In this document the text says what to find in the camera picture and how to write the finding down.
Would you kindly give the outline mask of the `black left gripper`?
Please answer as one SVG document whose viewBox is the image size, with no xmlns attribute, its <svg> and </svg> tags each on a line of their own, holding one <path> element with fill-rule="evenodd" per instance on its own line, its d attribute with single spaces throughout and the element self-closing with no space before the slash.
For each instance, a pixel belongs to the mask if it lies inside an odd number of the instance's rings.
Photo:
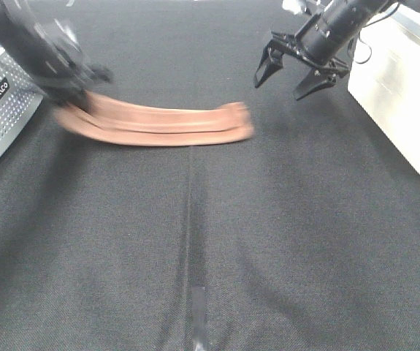
<svg viewBox="0 0 420 351">
<path fill-rule="evenodd" d="M 33 81 L 59 105 L 89 106 L 87 90 L 99 83 L 111 83 L 113 74 L 105 66 L 92 64 L 67 21 L 35 22 L 41 72 Z"/>
</svg>

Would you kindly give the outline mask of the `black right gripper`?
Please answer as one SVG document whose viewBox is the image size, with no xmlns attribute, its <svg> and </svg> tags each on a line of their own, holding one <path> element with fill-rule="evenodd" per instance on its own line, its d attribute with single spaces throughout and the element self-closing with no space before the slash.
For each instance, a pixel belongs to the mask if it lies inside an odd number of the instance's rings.
<svg viewBox="0 0 420 351">
<path fill-rule="evenodd" d="M 254 87 L 259 88 L 283 69 L 285 54 L 315 68 L 295 88 L 295 100 L 335 86 L 339 76 L 349 73 L 349 65 L 336 57 L 347 40 L 348 26 L 343 15 L 317 13 L 295 34 L 274 31 L 254 74 Z"/>
</svg>

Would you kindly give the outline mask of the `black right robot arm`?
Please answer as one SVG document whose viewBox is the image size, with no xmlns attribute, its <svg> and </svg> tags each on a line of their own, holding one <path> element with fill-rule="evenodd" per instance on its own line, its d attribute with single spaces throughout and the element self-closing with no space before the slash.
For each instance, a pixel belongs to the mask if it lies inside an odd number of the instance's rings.
<svg viewBox="0 0 420 351">
<path fill-rule="evenodd" d="M 308 20 L 295 34 L 272 33 L 254 74 L 254 86 L 260 87 L 283 69 L 285 55 L 310 67 L 294 90 L 295 99 L 335 86 L 339 78 L 351 71 L 351 67 L 337 57 L 338 51 L 358 36 L 374 16 L 393 4 L 420 13 L 420 1 L 335 0 L 326 5 L 320 1 L 284 1 L 286 10 L 295 15 L 307 15 Z"/>
</svg>

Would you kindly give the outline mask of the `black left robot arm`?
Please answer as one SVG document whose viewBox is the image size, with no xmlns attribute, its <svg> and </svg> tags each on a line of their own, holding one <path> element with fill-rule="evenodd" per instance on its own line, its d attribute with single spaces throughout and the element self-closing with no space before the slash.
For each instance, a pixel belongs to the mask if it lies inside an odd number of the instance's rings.
<svg viewBox="0 0 420 351">
<path fill-rule="evenodd" d="M 62 21 L 40 23 L 27 1 L 0 1 L 0 45 L 54 103 L 88 110 L 88 90 L 110 82 L 106 67 L 92 65 L 75 33 Z"/>
</svg>

